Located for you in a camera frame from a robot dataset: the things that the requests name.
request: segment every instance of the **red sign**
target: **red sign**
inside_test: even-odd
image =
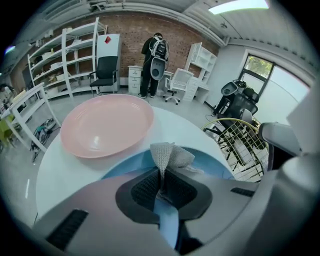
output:
[[[111,38],[110,38],[109,36],[107,36],[104,42],[107,44],[107,43],[109,43],[110,41],[111,41]]]

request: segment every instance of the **sneaker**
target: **sneaker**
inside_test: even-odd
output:
[[[140,97],[140,99],[145,99],[146,98],[146,96],[142,96],[140,93],[138,94],[138,96]]]

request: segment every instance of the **tree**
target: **tree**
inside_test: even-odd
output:
[[[255,72],[264,78],[268,78],[271,67],[272,64],[270,62],[254,56],[250,56],[245,69]]]

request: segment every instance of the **white round table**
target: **white round table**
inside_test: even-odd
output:
[[[152,143],[169,142],[202,151],[230,170],[212,138],[183,117],[161,108],[152,108],[154,122],[147,136],[138,144],[112,156],[78,158],[65,151],[60,135],[56,136],[43,156],[36,180],[38,218],[85,185],[100,180],[123,159],[149,149]]]

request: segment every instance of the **gray cloth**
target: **gray cloth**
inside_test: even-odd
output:
[[[150,151],[155,165],[160,170],[161,189],[163,188],[165,172],[168,166],[171,168],[184,168],[187,172],[204,172],[191,166],[195,159],[193,154],[174,143],[154,143],[150,145]]]

